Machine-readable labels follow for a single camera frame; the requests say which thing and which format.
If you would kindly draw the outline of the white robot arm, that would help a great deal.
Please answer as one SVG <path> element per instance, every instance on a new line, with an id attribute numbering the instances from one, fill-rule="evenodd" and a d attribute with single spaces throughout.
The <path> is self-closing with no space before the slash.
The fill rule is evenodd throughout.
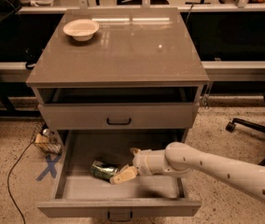
<path id="1" fill-rule="evenodd" d="M 202 152 L 180 142 L 160 150 L 131 148 L 131 153 L 132 166 L 125 165 L 110 178 L 111 184 L 121 184 L 138 175 L 183 177 L 198 170 L 265 202 L 265 166 Z"/>

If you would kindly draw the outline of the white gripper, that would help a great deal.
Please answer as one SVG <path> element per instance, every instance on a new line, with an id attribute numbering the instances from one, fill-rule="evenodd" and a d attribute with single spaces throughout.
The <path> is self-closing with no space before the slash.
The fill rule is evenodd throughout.
<path id="1" fill-rule="evenodd" d="M 160 175 L 166 171 L 168 162 L 165 158 L 165 151 L 162 150 L 141 150 L 132 147 L 130 152 L 133 154 L 132 164 L 125 165 L 119 172 L 113 175 L 109 182 L 113 185 L 121 184 L 136 178 L 139 175 Z"/>

